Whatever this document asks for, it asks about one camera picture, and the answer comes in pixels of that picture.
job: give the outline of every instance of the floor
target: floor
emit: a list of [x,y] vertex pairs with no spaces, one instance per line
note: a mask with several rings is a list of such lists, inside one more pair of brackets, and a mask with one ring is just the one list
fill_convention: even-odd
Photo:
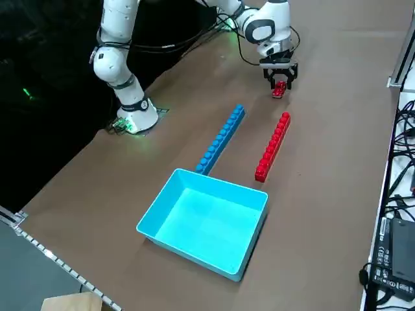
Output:
[[1,310],[39,311],[45,298],[80,290],[79,282],[2,222],[0,254]]

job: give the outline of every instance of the electronic device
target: electronic device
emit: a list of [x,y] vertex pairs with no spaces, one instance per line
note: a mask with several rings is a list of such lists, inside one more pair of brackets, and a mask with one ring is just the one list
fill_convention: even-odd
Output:
[[393,290],[394,295],[405,301],[415,299],[415,284],[392,273],[394,255],[392,254],[392,219],[382,217],[378,241],[375,245],[373,262],[375,273],[372,281],[383,290]]
[[392,220],[393,276],[415,282],[415,223]]

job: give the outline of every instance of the cardboard box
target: cardboard box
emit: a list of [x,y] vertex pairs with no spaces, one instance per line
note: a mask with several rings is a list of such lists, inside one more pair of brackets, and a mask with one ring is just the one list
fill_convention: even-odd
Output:
[[109,306],[93,293],[46,298],[40,311],[110,311]]

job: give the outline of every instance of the green led light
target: green led light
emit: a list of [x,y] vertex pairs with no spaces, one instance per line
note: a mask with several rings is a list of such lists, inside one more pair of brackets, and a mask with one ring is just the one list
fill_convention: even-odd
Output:
[[30,95],[29,91],[27,91],[27,89],[23,88],[23,92],[26,93],[27,96],[31,97],[32,95]]
[[30,100],[34,99],[34,97],[30,94],[30,92],[27,89],[23,88],[23,92],[25,92],[25,94],[28,96]]

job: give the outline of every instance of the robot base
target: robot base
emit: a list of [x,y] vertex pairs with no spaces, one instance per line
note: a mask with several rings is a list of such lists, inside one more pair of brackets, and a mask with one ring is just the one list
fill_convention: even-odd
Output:
[[148,109],[146,111],[125,111],[119,108],[117,116],[128,122],[126,131],[130,134],[147,130],[155,125],[158,120],[157,109],[153,106],[150,99],[148,99]]

